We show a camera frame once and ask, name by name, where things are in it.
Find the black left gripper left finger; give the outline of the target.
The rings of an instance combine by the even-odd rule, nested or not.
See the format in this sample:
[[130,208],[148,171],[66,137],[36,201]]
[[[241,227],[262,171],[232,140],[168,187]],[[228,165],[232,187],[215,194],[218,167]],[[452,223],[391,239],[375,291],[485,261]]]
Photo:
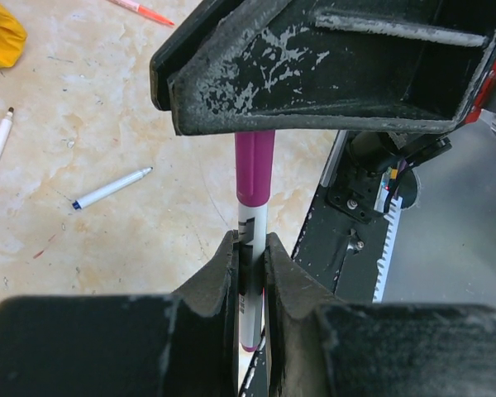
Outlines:
[[234,396],[239,241],[169,294],[0,303],[0,396]]

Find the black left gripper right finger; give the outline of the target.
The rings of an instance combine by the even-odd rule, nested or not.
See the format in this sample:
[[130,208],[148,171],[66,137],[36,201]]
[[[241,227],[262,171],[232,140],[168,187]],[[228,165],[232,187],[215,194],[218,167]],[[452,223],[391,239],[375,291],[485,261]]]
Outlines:
[[496,396],[496,309],[350,304],[266,238],[270,396]]

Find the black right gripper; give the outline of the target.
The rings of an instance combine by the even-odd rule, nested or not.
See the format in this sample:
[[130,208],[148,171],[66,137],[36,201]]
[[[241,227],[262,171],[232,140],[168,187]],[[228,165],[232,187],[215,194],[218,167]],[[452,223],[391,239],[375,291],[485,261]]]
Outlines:
[[454,130],[496,60],[496,1],[203,1],[150,61],[182,136]]

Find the white purple-end pen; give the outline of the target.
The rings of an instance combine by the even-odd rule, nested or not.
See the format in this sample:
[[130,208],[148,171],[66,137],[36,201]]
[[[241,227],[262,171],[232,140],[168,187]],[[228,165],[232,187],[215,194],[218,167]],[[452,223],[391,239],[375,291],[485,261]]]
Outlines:
[[247,352],[260,343],[267,220],[267,203],[257,207],[239,203],[239,341]]

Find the purple marker cap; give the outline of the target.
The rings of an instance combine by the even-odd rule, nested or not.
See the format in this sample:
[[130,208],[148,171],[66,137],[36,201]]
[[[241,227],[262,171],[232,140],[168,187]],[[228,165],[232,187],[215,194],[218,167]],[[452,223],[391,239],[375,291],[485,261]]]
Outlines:
[[247,207],[269,201],[275,130],[235,134],[236,196]]

